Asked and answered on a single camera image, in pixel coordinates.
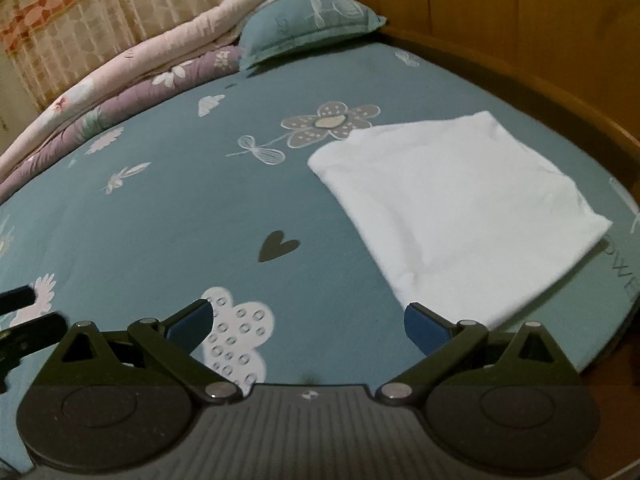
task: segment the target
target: curtain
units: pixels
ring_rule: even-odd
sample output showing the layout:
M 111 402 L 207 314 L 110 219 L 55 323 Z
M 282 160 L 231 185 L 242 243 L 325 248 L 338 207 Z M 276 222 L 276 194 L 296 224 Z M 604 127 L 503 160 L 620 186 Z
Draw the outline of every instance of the curtain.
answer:
M 0 40 L 40 110 L 120 52 L 222 0 L 0 0 Z

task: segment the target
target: pillow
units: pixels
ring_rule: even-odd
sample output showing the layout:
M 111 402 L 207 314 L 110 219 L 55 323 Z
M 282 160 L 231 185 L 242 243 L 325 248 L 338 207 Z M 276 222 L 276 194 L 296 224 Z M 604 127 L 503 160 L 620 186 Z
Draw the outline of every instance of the pillow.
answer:
M 277 0 L 256 12 L 240 35 L 240 70 L 271 57 L 373 32 L 386 19 L 354 0 Z

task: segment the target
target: dark heart shape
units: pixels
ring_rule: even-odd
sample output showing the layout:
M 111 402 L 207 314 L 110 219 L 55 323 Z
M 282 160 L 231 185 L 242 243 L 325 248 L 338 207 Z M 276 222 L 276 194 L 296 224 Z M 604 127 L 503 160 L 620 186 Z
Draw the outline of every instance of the dark heart shape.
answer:
M 268 262 L 275 260 L 285 254 L 289 254 L 291 251 L 295 251 L 300 242 L 298 240 L 284 240 L 284 233 L 282 231 L 274 231 L 262 244 L 260 248 L 260 255 L 258 256 L 259 262 Z

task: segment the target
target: teal bed sheet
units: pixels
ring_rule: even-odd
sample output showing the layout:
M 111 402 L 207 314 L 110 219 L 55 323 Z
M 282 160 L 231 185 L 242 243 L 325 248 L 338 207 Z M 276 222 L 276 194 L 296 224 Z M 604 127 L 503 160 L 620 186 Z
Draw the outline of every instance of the teal bed sheet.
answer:
M 640 289 L 640 228 L 630 232 L 633 213 L 610 174 L 500 99 L 379 43 L 221 78 L 90 140 L 0 206 L 0 290 L 34 283 L 38 301 L 25 316 L 59 310 L 102 330 L 162 319 L 206 297 L 214 332 L 194 356 L 245 389 L 257 380 L 376 388 L 422 355 L 307 159 L 352 128 L 481 110 L 613 221 L 568 276 L 505 325 L 541 321 L 580 370 Z M 21 470 L 30 461 L 15 413 L 49 353 L 25 359 L 0 397 L 0 458 Z

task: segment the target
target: white cloth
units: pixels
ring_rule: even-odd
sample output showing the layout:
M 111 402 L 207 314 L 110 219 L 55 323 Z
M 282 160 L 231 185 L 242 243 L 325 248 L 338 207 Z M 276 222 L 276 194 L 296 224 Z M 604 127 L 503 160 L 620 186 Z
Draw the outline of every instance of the white cloth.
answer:
M 489 112 L 353 130 L 308 161 L 405 308 L 495 328 L 609 229 Z

